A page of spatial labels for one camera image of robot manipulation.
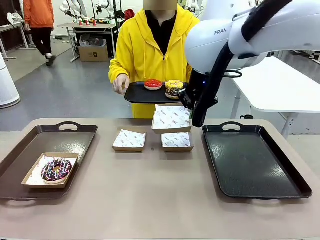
black shirt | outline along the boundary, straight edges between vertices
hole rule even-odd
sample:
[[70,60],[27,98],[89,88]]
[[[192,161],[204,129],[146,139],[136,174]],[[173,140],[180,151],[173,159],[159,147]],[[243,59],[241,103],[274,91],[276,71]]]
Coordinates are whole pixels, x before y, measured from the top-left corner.
[[165,56],[168,51],[172,31],[175,27],[177,11],[175,12],[173,18],[164,21],[161,26],[159,25],[159,21],[154,17],[151,11],[145,11],[145,15],[153,38],[158,44],[163,56]]

person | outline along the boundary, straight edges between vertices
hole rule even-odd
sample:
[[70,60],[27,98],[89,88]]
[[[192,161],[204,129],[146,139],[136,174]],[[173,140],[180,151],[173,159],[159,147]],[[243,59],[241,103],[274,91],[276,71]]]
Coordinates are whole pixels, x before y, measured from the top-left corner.
[[[198,22],[177,0],[144,0],[144,8],[120,30],[108,75],[113,90],[124,95],[130,83],[149,79],[189,82],[185,43]],[[152,119],[154,112],[154,104],[132,104],[134,118]]]
[[24,28],[31,31],[32,40],[45,56],[46,65],[52,66],[56,59],[51,49],[51,32],[55,22],[52,0],[23,0],[23,7]]

yellow jacket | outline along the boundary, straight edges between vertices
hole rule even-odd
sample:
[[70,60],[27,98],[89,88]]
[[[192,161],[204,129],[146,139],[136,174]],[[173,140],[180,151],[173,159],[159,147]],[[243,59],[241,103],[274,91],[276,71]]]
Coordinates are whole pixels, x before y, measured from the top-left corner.
[[[111,83],[120,74],[129,76],[131,83],[157,79],[162,82],[189,82],[192,68],[185,56],[185,42],[190,30],[199,22],[193,14],[178,5],[176,21],[165,56],[156,43],[142,9],[126,21],[119,33],[115,59],[110,62]],[[154,104],[132,104],[133,117],[152,119]]]

desk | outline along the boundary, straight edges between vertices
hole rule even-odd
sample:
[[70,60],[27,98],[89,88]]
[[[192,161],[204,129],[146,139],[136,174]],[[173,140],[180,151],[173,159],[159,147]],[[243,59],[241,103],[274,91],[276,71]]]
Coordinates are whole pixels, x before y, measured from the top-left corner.
[[[16,22],[16,23],[13,23],[12,25],[8,24],[8,25],[5,25],[5,26],[0,26],[0,33],[4,33],[4,32],[9,31],[11,29],[20,28],[20,31],[21,31],[21,34],[22,34],[23,43],[24,43],[24,47],[20,47],[19,49],[36,50],[35,47],[29,47],[27,39],[26,39],[26,36],[25,36],[24,27],[23,27],[22,23],[21,22]],[[2,39],[1,39],[1,35],[0,35],[0,47],[1,47],[1,51],[2,51],[2,54],[3,54],[3,59],[4,60],[16,59],[16,57],[8,57],[7,56],[4,44],[3,44]]]
[[[74,121],[98,130],[69,193],[59,200],[0,201],[0,238],[97,239],[304,239],[319,237],[320,180],[281,134],[265,120],[236,120],[263,126],[313,190],[301,200],[243,200],[219,189],[207,161],[203,132],[192,129],[192,152],[163,152],[151,120],[38,119],[33,127]],[[229,119],[207,119],[220,125]],[[117,127],[147,129],[143,153],[112,149]],[[0,148],[0,161],[11,150]]]
[[[113,49],[113,55],[116,55],[116,47],[115,47],[115,40],[114,40],[114,32],[113,28],[115,27],[115,24],[97,24],[94,26],[93,24],[90,24],[90,26],[87,26],[83,24],[83,26],[79,26],[78,23],[65,23],[62,25],[59,25],[60,28],[66,28],[66,31],[68,33],[69,41],[71,44],[71,49],[73,53],[73,59],[70,60],[71,63],[73,63],[75,60],[77,60],[80,56],[75,51],[75,46],[73,44],[72,38],[70,36],[70,30],[69,28],[73,29],[73,32],[79,33],[79,34],[111,34],[112,37],[112,49]],[[104,29],[104,31],[86,31],[86,29]]]
[[299,113],[320,113],[320,85],[276,57],[266,57],[260,64],[241,72],[242,77],[233,78],[238,92],[232,119],[236,118],[242,95],[258,111],[289,113],[282,130],[285,138]]

person's right hand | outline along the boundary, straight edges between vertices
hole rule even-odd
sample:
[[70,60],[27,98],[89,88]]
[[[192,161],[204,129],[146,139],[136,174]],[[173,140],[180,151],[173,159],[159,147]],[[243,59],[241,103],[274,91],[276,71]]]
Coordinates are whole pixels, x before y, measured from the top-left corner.
[[28,23],[24,24],[24,29],[26,31],[31,31],[30,25]]
[[126,74],[120,74],[113,82],[113,90],[120,94],[124,95],[129,88],[130,85],[130,79]]

